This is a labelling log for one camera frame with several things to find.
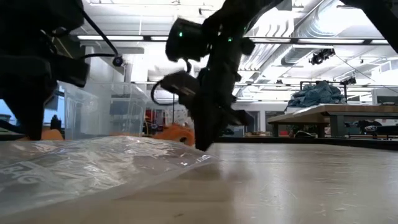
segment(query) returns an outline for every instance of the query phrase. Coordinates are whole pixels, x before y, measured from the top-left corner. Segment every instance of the workbench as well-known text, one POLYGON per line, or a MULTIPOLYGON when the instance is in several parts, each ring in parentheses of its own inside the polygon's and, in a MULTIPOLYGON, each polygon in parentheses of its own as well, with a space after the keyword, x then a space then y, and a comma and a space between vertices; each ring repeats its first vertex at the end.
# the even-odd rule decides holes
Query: workbench
POLYGON ((395 224, 398 153, 317 144, 214 144, 221 161, 96 208, 24 224, 395 224))
POLYGON ((332 137, 346 135, 345 121, 360 119, 396 119, 398 106, 387 105, 318 105, 294 113, 268 119, 272 124, 274 137, 279 136, 280 124, 317 125, 318 138, 325 137, 325 127, 330 124, 332 137))

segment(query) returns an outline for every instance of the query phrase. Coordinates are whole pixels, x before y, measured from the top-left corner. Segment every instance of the clear plastic bag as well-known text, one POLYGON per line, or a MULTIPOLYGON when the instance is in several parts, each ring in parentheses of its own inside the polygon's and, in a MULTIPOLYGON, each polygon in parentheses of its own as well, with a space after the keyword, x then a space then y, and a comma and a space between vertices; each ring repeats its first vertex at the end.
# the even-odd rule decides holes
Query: clear plastic bag
POLYGON ((127 196, 217 161, 179 142, 129 136, 2 142, 0 148, 1 223, 61 202, 127 196))

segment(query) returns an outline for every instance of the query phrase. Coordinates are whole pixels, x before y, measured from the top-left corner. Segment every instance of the blue cloth pile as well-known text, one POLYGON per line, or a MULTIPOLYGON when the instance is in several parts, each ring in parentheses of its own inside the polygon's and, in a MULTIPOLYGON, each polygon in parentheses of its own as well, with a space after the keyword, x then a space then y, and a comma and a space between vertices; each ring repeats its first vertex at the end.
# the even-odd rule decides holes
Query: blue cloth pile
POLYGON ((293 100, 290 100, 287 106, 307 108, 320 103, 347 104, 347 100, 339 88, 321 81, 317 85, 305 85, 303 90, 294 93, 293 100))

